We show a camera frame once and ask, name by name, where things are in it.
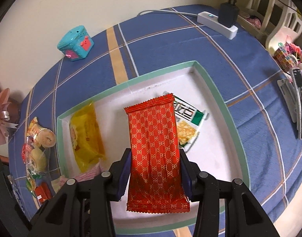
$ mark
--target black object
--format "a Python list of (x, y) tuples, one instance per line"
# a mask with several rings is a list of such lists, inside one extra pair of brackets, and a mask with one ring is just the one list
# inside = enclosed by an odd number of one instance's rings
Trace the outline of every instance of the black object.
[(3, 170), (0, 160), (0, 236), (26, 237), (31, 224), (19, 207), (13, 195), (12, 186)]
[(237, 6), (228, 2), (220, 4), (218, 22), (228, 28), (232, 27), (237, 22), (239, 10)]
[[(219, 199), (225, 199), (226, 237), (279, 237), (269, 217), (241, 179), (225, 182), (201, 172), (180, 149), (182, 184), (191, 201), (199, 201), (195, 237), (217, 237)], [(124, 195), (130, 174), (131, 150), (93, 180), (69, 179), (35, 217), (28, 237), (114, 237), (110, 201)]]

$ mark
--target red candy wrapper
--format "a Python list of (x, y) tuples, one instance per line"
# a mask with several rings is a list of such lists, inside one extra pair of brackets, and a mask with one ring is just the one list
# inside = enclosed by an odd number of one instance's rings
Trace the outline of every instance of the red candy wrapper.
[(182, 188), (173, 102), (173, 94), (167, 94), (125, 108), (132, 151), (128, 211), (189, 212)]

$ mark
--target power strip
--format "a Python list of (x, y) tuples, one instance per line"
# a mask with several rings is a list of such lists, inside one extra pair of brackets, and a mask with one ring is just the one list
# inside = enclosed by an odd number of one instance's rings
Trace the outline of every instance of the power strip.
[(230, 28), (223, 26), (218, 22), (218, 16), (207, 11), (203, 11), (197, 15), (197, 22), (217, 31), (230, 40), (237, 35), (238, 28), (236, 26)]

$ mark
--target yellow snack package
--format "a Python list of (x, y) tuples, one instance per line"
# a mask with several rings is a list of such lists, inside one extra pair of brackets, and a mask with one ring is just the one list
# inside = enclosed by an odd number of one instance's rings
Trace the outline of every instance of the yellow snack package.
[(82, 173), (105, 158), (93, 103), (84, 106), (70, 120), (70, 134), (75, 160)]

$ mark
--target teal lid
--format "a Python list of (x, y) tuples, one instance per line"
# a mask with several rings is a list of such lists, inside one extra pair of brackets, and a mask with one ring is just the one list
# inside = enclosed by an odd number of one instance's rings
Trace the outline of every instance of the teal lid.
[(64, 37), (62, 37), (62, 39), (57, 45), (57, 48), (60, 49), (62, 47), (69, 45), (83, 29), (84, 29), (83, 25), (72, 28), (68, 33), (65, 34)]

